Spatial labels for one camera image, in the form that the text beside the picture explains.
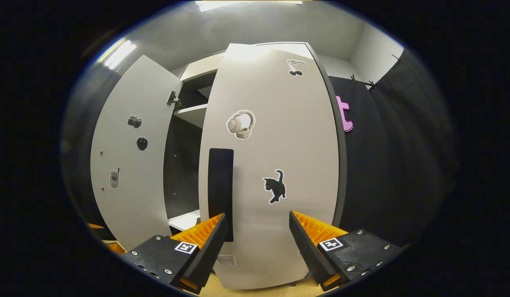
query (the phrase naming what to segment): pink letter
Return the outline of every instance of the pink letter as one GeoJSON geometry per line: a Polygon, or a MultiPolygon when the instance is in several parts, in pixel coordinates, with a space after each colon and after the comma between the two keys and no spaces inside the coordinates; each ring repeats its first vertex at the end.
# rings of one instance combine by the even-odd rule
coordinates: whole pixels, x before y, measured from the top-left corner
{"type": "Polygon", "coordinates": [[[345,132],[348,132],[352,130],[353,124],[352,121],[348,121],[345,119],[345,113],[343,112],[343,109],[349,110],[350,107],[348,106],[348,103],[344,103],[341,101],[341,98],[339,96],[336,96],[337,103],[339,104],[339,111],[341,111],[341,118],[343,120],[343,128],[345,129],[345,132]]]}

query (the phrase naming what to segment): cabinet door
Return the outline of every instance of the cabinet door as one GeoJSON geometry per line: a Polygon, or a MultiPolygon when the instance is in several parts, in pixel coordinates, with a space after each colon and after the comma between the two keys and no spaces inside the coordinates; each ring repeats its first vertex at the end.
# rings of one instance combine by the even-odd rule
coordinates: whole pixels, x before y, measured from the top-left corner
{"type": "MultiPolygon", "coordinates": [[[[242,121],[243,126],[249,123],[242,121]]],[[[234,150],[234,240],[224,243],[219,256],[223,261],[214,266],[223,287],[257,289],[304,278],[308,268],[289,231],[289,211],[332,224],[339,181],[334,111],[316,62],[272,47],[229,45],[202,130],[202,221],[209,218],[211,148],[234,150]],[[240,110],[255,116],[247,139],[227,128],[240,110]],[[283,173],[282,183],[277,170],[283,173]],[[274,193],[279,199],[272,203],[274,193]]]]}
{"type": "Polygon", "coordinates": [[[181,80],[146,56],[121,77],[101,111],[90,170],[95,201],[126,250],[171,235],[163,188],[167,131],[181,80]]]}

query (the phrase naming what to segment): floor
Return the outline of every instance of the floor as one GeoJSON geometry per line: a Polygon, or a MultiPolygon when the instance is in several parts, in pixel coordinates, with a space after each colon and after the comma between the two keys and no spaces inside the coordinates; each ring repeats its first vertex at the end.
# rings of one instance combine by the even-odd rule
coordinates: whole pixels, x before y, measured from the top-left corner
{"type": "Polygon", "coordinates": [[[298,282],[296,286],[280,285],[271,288],[256,289],[256,290],[227,290],[224,289],[220,280],[213,273],[209,276],[209,280],[205,287],[200,292],[201,297],[254,297],[254,296],[267,296],[267,297],[314,297],[322,295],[321,287],[313,280],[308,278],[298,282]]]}

